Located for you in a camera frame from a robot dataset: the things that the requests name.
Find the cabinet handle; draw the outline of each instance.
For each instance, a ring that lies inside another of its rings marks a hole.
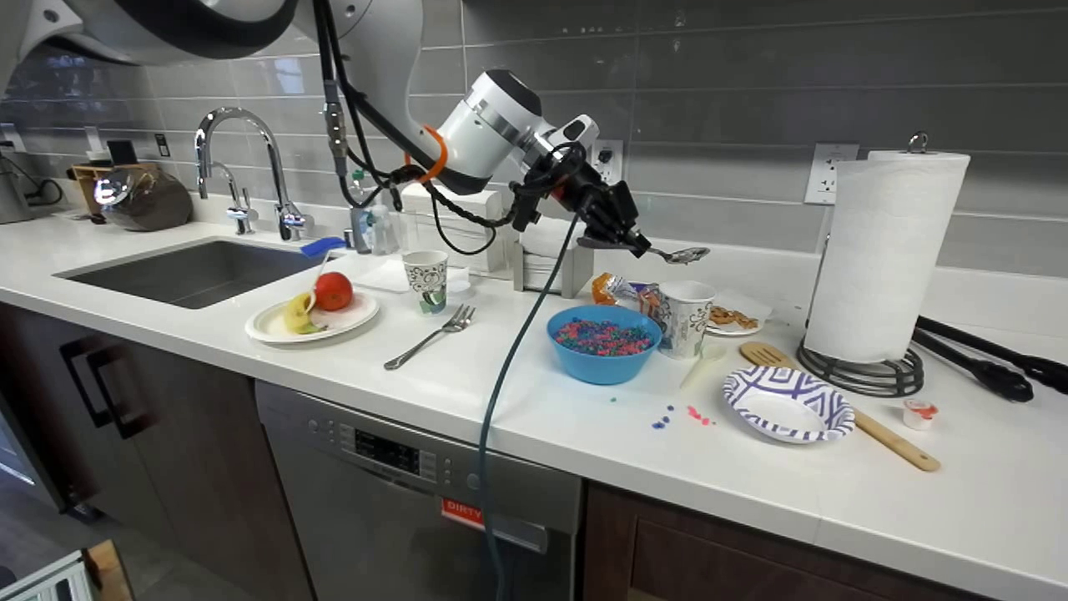
[[[110,347],[101,347],[101,351],[94,351],[94,354],[87,358],[89,373],[94,373],[94,384],[98,384],[98,390],[101,390],[101,398],[103,398],[103,408],[106,408],[113,428],[121,430],[121,438],[136,438],[136,433],[145,430],[145,419],[136,419],[136,418],[128,419],[123,412],[113,405],[110,386],[106,386],[103,376],[101,376],[101,368],[118,364],[118,360],[121,360],[121,358],[118,358]]]
[[[79,398],[79,405],[87,408],[94,428],[106,428],[106,425],[110,425],[110,412],[106,412],[106,408],[101,412],[101,408],[89,399],[87,384],[79,379],[79,373],[78,373],[78,368],[74,368],[74,360],[84,358],[84,354],[94,351],[94,347],[98,347],[94,339],[71,339],[71,343],[62,347],[62,358],[65,358],[65,364],[67,364],[67,373],[71,373],[71,379],[74,379],[74,386],[78,386],[78,398]]]

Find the wall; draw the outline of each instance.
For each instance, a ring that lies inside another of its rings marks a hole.
[[[942,264],[1068,276],[1064,58],[1064,0],[429,0],[411,108],[442,124],[476,72],[511,65],[550,120],[590,114],[629,144],[649,232],[786,251],[817,251],[828,222],[803,206],[813,144],[902,147],[929,129],[975,152]],[[191,176],[191,129],[222,102],[270,120],[298,201],[338,202],[302,33],[231,62],[42,51],[0,120],[62,159],[84,159],[84,127],[142,152],[168,132],[168,162]],[[270,198],[241,124],[222,127],[216,159]]]

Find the kitchen sink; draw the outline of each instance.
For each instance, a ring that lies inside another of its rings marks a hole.
[[[309,268],[315,260],[305,255],[211,241],[62,276],[162,302],[211,307]]]

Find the robotic arm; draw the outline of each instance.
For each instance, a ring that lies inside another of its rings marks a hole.
[[[277,40],[290,22],[322,42],[324,117],[341,184],[348,180],[345,114],[369,117],[414,168],[402,180],[437,180],[454,193],[482,191],[513,156],[523,180],[511,184],[511,222],[537,219],[537,202],[559,198],[589,222],[589,236],[652,251],[633,230],[629,184],[608,184],[590,159],[598,124],[561,127],[540,117],[540,99],[507,70],[488,70],[433,129],[411,120],[407,85],[424,33],[424,0],[6,0],[0,22],[0,85],[10,70],[52,36],[128,62],[226,60]]]
[[[324,90],[338,173],[348,168],[341,120],[348,92],[350,114],[365,114],[457,193],[482,191],[507,156],[523,162],[523,180],[511,184],[519,230],[540,217],[544,198],[559,198],[589,222],[590,241],[630,246],[633,256],[652,246],[633,230],[637,206],[629,184],[608,184],[593,170],[598,124],[586,114],[561,127],[549,124],[537,92],[513,72],[482,72],[437,129],[411,120],[407,85],[424,33],[424,0],[315,0],[315,18],[312,28],[302,9],[298,28],[319,33],[322,58],[335,58],[335,65],[324,65]]]

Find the blue patterned plate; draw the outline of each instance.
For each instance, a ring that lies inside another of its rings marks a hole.
[[[824,445],[856,430],[843,390],[795,368],[750,368],[724,384],[729,405],[756,430],[789,445]]]

